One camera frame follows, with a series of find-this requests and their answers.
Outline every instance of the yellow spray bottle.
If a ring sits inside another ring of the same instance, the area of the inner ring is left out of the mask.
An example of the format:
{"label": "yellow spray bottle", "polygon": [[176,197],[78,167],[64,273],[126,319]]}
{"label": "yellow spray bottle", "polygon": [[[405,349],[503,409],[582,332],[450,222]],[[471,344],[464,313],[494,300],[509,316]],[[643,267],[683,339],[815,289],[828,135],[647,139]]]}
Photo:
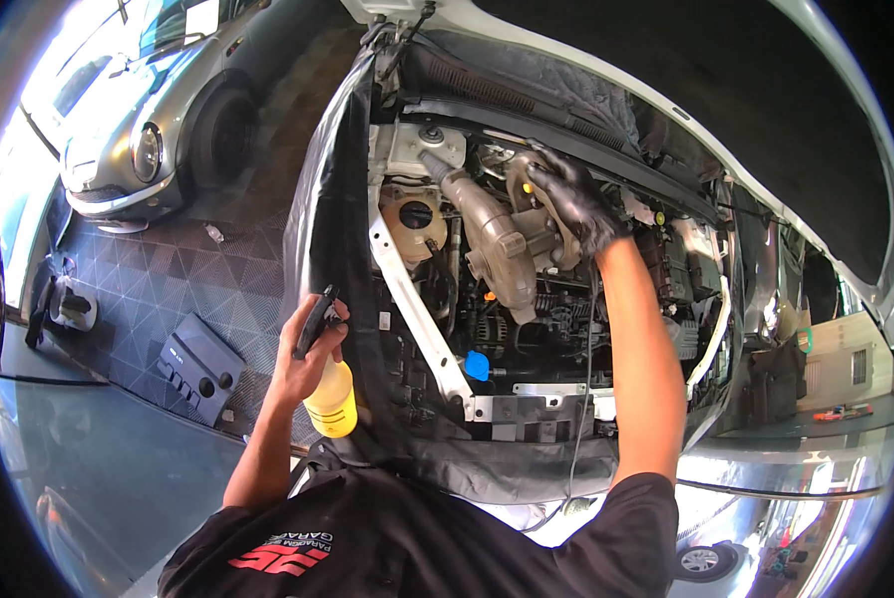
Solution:
{"label": "yellow spray bottle", "polygon": [[[329,323],[340,323],[341,320],[334,311],[336,298],[337,289],[332,284],[328,285],[300,331],[294,359],[304,359]],[[345,362],[338,364],[328,356],[321,382],[311,396],[304,399],[304,407],[311,416],[315,430],[324,436],[340,438],[349,435],[357,425],[354,379],[350,367]]]}

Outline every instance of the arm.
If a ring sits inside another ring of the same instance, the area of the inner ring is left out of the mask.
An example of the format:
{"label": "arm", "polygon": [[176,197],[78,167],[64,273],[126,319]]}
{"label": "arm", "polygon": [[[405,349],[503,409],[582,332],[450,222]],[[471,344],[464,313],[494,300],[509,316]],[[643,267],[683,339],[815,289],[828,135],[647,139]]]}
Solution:
{"label": "arm", "polygon": [[686,390],[680,360],[659,316],[656,289],[632,239],[618,239],[596,255],[607,301],[613,349],[620,464],[615,486],[639,472],[677,483]]}
{"label": "arm", "polygon": [[[281,329],[271,386],[257,415],[248,447],[227,483],[225,508],[267,509],[283,500],[290,490],[294,411],[317,388],[328,356],[337,363],[342,360],[341,341],[347,334],[347,324],[327,328],[303,361],[291,357],[300,330],[317,298],[308,295]],[[342,319],[350,316],[347,306],[339,300],[334,301],[334,309]]]}
{"label": "arm", "polygon": [[541,144],[531,145],[547,165],[531,162],[530,178],[580,240],[583,254],[596,259],[603,278],[620,427],[613,485],[639,472],[660,473],[675,484],[685,383],[646,264],[589,172]]}

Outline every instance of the tiled floor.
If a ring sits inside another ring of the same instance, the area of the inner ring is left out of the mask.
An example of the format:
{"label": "tiled floor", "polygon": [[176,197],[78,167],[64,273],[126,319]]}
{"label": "tiled floor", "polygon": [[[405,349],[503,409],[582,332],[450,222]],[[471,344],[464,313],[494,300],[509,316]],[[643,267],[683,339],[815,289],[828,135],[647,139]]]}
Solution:
{"label": "tiled floor", "polygon": [[[72,357],[155,405],[206,423],[154,366],[167,335],[194,312],[248,364],[228,402],[233,421],[216,426],[250,432],[273,373],[284,292],[281,237],[297,175],[360,35],[335,23],[298,58],[261,110],[256,164],[231,188],[139,234],[112,235],[72,221],[61,249],[74,259],[75,277],[96,291],[101,317],[87,335],[59,340]],[[224,242],[210,238],[205,222]],[[298,410],[294,441],[316,438]]]}

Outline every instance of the car headlight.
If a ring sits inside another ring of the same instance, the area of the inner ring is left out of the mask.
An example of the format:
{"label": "car headlight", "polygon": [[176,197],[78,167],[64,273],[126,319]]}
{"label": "car headlight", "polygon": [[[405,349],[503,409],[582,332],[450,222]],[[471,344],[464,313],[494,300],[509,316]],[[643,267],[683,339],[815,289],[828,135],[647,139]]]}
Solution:
{"label": "car headlight", "polygon": [[150,123],[142,129],[138,144],[131,152],[131,160],[135,165],[135,174],[143,183],[150,183],[158,176],[161,168],[161,132]]}

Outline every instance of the car wheel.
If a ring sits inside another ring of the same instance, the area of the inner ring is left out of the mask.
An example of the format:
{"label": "car wheel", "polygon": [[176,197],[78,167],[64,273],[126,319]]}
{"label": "car wheel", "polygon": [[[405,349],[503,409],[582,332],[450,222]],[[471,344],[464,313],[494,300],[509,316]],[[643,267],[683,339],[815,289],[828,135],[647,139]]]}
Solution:
{"label": "car wheel", "polygon": [[725,576],[739,559],[729,544],[690,546],[677,555],[677,577],[693,582],[712,582]]}
{"label": "car wheel", "polygon": [[248,165],[257,132],[257,107],[244,89],[225,88],[203,108],[191,136],[194,183],[217,188],[236,179]]}

